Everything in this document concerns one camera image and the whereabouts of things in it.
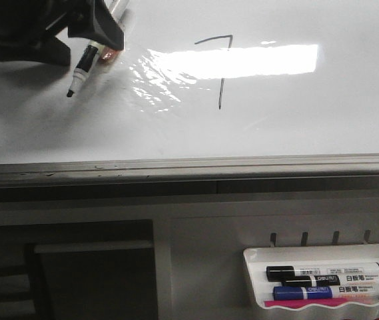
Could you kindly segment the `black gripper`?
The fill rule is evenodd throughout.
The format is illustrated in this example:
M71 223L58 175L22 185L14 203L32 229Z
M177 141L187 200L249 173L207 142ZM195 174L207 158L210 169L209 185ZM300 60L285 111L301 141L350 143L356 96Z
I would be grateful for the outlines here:
M124 33L104 1L0 1L0 61L70 65L68 36L124 49Z

